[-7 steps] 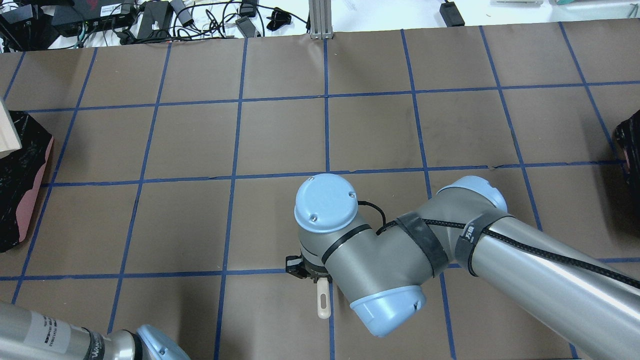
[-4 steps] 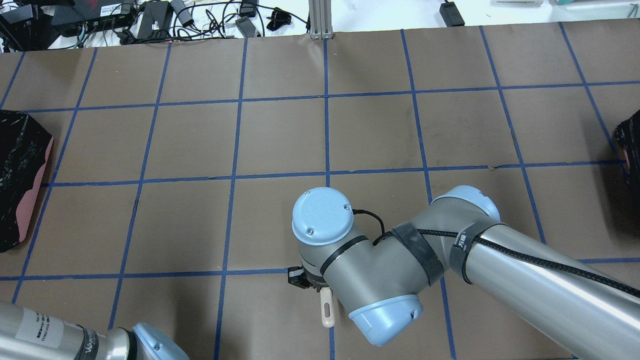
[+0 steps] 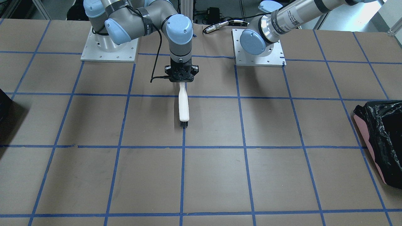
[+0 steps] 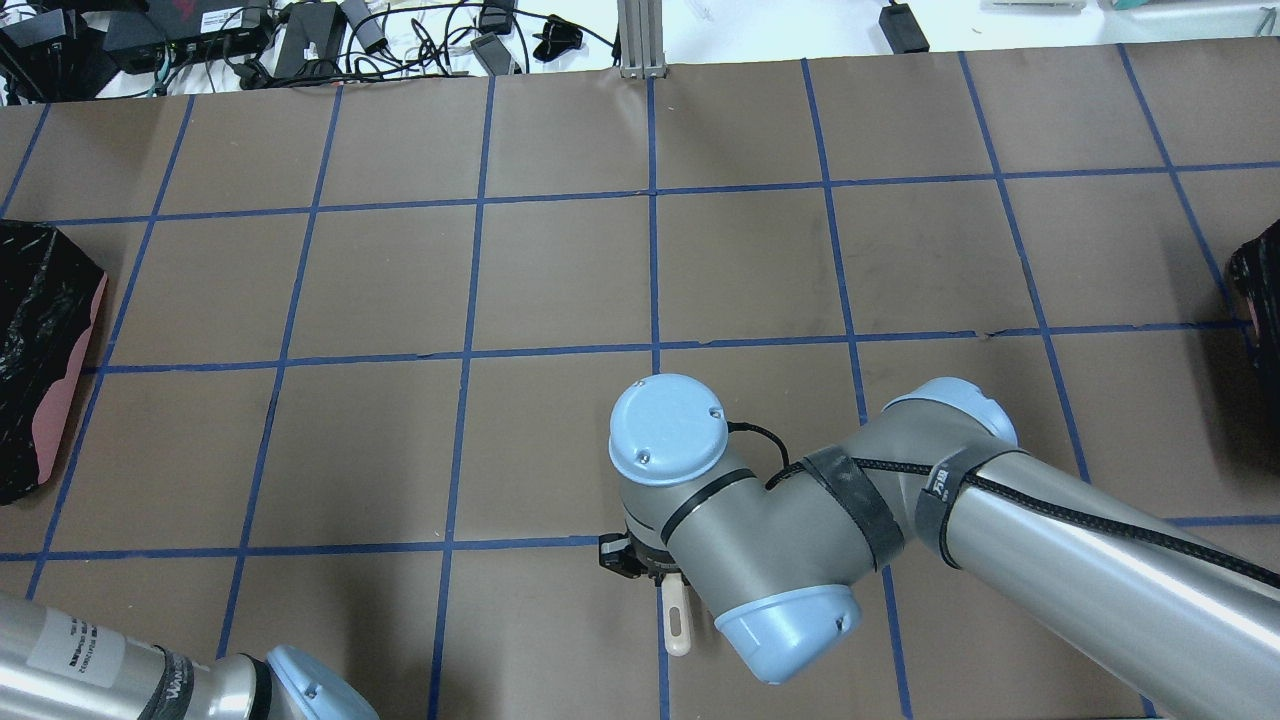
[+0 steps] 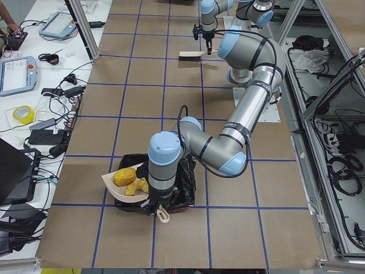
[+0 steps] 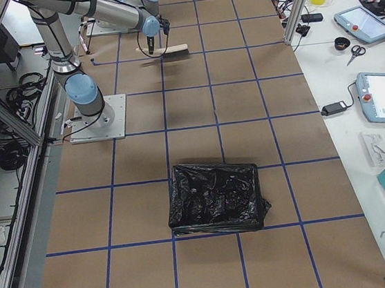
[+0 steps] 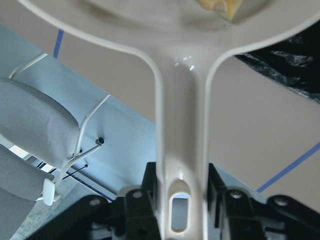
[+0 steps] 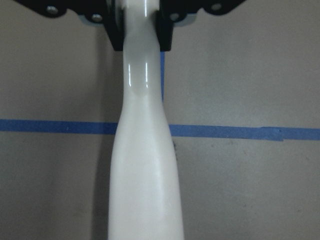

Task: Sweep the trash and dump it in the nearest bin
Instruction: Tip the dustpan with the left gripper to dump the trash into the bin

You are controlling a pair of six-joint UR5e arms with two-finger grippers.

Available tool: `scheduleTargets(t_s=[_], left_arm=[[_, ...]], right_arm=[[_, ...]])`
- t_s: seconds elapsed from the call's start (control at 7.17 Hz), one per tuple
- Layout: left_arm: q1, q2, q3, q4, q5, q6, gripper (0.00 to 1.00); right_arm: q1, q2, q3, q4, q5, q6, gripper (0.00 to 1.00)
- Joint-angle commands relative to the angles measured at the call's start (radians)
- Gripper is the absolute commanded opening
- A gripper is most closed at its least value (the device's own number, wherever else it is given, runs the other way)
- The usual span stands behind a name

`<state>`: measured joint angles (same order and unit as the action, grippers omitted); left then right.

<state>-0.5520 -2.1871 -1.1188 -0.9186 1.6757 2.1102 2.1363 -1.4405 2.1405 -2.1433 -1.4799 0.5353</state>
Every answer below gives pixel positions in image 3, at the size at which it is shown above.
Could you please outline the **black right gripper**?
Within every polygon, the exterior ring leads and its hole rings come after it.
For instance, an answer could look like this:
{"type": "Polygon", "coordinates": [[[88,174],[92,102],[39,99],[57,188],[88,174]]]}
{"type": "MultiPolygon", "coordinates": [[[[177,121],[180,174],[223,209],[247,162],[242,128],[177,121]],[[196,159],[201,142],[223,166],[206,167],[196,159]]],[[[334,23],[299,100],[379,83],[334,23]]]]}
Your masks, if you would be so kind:
{"type": "Polygon", "coordinates": [[[172,61],[165,66],[166,79],[172,83],[191,83],[199,72],[199,66],[193,65],[191,61],[186,63],[172,61]]]}

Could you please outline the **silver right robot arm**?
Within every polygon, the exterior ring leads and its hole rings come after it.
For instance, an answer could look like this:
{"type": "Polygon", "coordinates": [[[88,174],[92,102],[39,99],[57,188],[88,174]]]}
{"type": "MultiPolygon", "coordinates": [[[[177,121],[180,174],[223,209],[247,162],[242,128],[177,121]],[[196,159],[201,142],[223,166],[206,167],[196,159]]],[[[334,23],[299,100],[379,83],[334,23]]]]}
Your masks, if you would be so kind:
{"type": "Polygon", "coordinates": [[[83,9],[92,33],[119,46],[153,32],[164,34],[169,43],[170,65],[165,76],[172,83],[191,83],[199,72],[192,64],[193,24],[179,14],[169,0],[84,0],[83,9]]]}

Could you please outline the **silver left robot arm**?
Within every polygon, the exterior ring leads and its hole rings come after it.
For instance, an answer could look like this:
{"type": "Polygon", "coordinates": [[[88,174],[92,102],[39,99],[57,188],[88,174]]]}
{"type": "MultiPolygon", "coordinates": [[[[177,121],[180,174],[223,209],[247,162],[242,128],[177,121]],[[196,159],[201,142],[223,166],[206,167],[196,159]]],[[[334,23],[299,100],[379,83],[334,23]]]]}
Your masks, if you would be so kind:
{"type": "Polygon", "coordinates": [[[254,17],[241,33],[241,47],[251,55],[260,55],[266,48],[291,30],[341,5],[353,6],[371,0],[294,0],[270,13],[254,17]]]}

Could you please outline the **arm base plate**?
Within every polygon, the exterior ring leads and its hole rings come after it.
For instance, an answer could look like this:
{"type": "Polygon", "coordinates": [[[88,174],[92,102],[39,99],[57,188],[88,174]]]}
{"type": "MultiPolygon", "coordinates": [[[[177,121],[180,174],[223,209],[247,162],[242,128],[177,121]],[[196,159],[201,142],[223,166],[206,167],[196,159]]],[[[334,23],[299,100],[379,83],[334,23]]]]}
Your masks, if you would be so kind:
{"type": "Polygon", "coordinates": [[[243,46],[248,47],[249,50],[251,50],[250,45],[252,43],[257,43],[258,47],[263,47],[262,39],[247,38],[247,35],[251,36],[252,34],[253,32],[250,30],[232,30],[235,64],[237,66],[283,67],[287,65],[280,40],[265,47],[264,51],[252,50],[250,53],[247,52],[243,46]]]}
{"type": "Polygon", "coordinates": [[[109,36],[92,33],[91,27],[80,60],[84,62],[135,63],[138,41],[137,38],[117,45],[109,36]]]}

